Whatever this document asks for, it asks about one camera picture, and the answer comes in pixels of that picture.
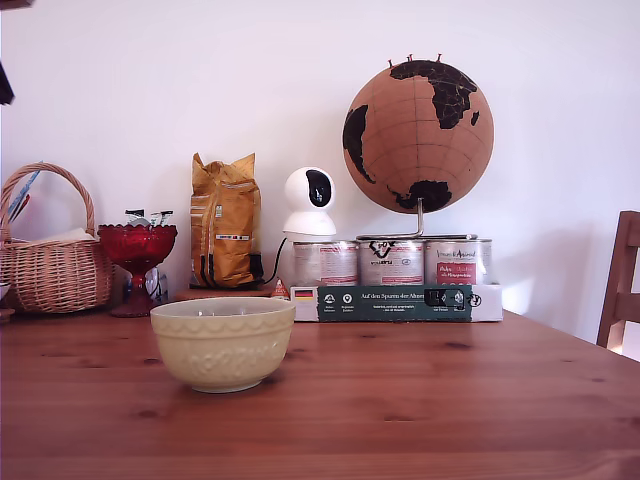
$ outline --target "chair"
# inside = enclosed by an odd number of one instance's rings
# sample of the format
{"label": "chair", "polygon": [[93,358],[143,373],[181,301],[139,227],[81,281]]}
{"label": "chair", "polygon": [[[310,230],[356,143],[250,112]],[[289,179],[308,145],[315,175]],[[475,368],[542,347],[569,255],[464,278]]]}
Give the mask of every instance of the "chair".
{"label": "chair", "polygon": [[625,323],[640,323],[640,293],[631,293],[638,247],[640,212],[620,212],[596,342],[618,353],[622,350]]}

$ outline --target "cork globe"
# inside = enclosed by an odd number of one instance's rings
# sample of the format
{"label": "cork globe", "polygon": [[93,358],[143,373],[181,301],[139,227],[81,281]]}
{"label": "cork globe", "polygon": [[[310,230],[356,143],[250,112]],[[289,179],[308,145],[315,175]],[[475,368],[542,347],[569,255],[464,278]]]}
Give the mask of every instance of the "cork globe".
{"label": "cork globe", "polygon": [[374,202],[425,212],[460,200],[484,173],[493,118],[480,88],[439,61],[409,60],[373,77],[353,100],[342,134],[351,177]]}

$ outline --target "red glass bowl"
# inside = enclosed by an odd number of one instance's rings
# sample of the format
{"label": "red glass bowl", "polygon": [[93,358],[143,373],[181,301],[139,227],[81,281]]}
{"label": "red glass bowl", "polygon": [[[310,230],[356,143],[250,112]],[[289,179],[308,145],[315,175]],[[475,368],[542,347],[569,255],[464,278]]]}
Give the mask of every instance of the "red glass bowl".
{"label": "red glass bowl", "polygon": [[132,275],[129,301],[111,311],[115,317],[147,317],[153,307],[145,286],[145,274],[161,263],[173,249],[178,235],[175,225],[152,227],[100,225],[100,243],[113,263]]}

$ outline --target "can lid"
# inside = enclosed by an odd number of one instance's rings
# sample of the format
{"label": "can lid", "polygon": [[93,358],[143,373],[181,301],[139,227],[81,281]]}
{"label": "can lid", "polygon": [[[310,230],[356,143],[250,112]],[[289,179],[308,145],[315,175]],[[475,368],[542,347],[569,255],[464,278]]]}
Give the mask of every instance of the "can lid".
{"label": "can lid", "polygon": [[476,238],[476,239],[460,239],[460,240],[427,240],[427,243],[451,243],[451,244],[459,244],[459,243],[491,243],[492,240],[490,238]]}
{"label": "can lid", "polygon": [[355,245],[357,242],[353,240],[334,240],[332,242],[293,242],[294,245],[341,245],[341,244]]}
{"label": "can lid", "polygon": [[380,242],[394,242],[396,245],[402,243],[425,243],[426,240],[416,238],[413,240],[396,240],[394,238],[377,238],[375,240],[356,240],[357,243],[380,243]]}

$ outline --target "cardboard box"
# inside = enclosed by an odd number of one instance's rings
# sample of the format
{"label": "cardboard box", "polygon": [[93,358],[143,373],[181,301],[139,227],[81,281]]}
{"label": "cardboard box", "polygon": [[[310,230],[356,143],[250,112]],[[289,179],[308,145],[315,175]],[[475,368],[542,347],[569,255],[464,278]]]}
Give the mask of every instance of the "cardboard box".
{"label": "cardboard box", "polygon": [[499,322],[500,285],[291,287],[297,322]]}

